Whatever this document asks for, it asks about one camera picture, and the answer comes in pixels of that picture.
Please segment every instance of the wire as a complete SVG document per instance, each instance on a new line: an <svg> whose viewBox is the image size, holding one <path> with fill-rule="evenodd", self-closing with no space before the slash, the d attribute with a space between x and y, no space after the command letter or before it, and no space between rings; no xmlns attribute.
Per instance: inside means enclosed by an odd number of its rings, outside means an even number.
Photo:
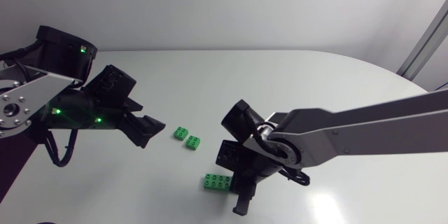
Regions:
<svg viewBox="0 0 448 224"><path fill-rule="evenodd" d="M256 125L257 125L257 127L261 126L261 125L267 125L267 126L271 127L273 130L275 130L275 126L270 122L259 122Z"/></svg>
<svg viewBox="0 0 448 224"><path fill-rule="evenodd" d="M282 158L284 155L282 155L278 150L272 148L271 146L268 146L267 143L263 141L263 139L260 136L260 133L257 130L257 125L254 123L252 117L249 115L249 112L247 110L243 112L243 116L244 119L246 119L248 126L252 129L253 138L255 139L255 142L259 145L259 147L261 147L267 153Z"/></svg>
<svg viewBox="0 0 448 224"><path fill-rule="evenodd" d="M44 144L45 147L47 148L51 160L53 161L53 164L55 164L58 167L64 167L70 162L73 150L75 148L77 136L78 136L78 130L72 129L70 132L69 145L65 147L67 150L62 160L60 160L59 155L57 153L57 145L53 133L50 130L47 131L46 141Z"/></svg>
<svg viewBox="0 0 448 224"><path fill-rule="evenodd" d="M439 90L440 88L443 88L443 87L446 86L447 84L448 84L448 81L447 81L446 83L443 83L443 85L441 85L440 87L434 89L434 91L437 91L437 90Z"/></svg>
<svg viewBox="0 0 448 224"><path fill-rule="evenodd" d="M284 169L280 170L279 173L288 178L288 180L292 180L302 186L309 186L309 176L306 175L303 171L301 171L297 176L291 176Z"/></svg>
<svg viewBox="0 0 448 224"><path fill-rule="evenodd" d="M37 40L36 42L34 42L31 45L28 45L25 48L21 48L21 49L14 50L12 52L6 52L4 54L1 54L0 55L0 61L1 60L8 60L8 59L11 59L11 58L21 58L21 57L24 57L28 53L38 49L41 46L42 46L42 42Z"/></svg>
<svg viewBox="0 0 448 224"><path fill-rule="evenodd" d="M29 75L29 72L28 72L28 70L25 68L25 66L24 66L18 59L16 59L16 58L13 58L12 60L13 60L14 63L20 68L20 70L22 71L23 76L25 77L25 80L26 80L27 82L30 82L30 81L31 81L31 76Z"/></svg>

